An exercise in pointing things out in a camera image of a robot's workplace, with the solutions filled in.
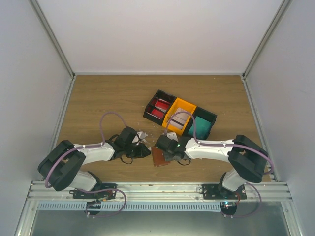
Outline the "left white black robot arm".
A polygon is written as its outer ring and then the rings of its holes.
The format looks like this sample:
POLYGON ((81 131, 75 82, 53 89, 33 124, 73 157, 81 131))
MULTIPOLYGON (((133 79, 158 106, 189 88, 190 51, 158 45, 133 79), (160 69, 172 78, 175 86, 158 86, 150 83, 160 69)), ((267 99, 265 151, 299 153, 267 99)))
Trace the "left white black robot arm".
POLYGON ((151 152, 143 143, 146 137, 145 132, 127 126, 119 135, 97 144, 77 145, 63 140, 40 162, 37 170, 45 178, 47 188, 62 191, 72 187, 95 199, 101 194, 101 181, 95 174, 81 171, 81 167, 98 161, 122 160, 123 156, 131 160, 147 157, 151 152))

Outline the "brown leather card holder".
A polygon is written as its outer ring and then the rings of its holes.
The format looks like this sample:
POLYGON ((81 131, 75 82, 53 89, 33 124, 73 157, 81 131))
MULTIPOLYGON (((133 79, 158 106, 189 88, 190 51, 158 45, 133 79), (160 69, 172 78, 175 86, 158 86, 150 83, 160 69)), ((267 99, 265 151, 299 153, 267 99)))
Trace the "brown leather card holder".
POLYGON ((157 147, 151 147, 151 153, 153 158, 153 164, 155 167, 166 166, 170 164, 169 161, 165 160, 164 153, 157 147))

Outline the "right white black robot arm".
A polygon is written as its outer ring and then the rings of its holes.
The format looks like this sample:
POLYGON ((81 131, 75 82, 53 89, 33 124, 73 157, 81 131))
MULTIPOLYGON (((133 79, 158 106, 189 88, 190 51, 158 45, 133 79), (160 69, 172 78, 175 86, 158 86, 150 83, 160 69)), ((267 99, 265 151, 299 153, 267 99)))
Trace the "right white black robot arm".
POLYGON ((228 162, 232 170, 222 175, 218 194, 231 198, 247 182, 260 183, 270 161, 268 153, 244 135, 225 141, 206 141, 181 137, 178 140, 161 135, 155 147, 161 150, 166 161, 210 159, 228 162))

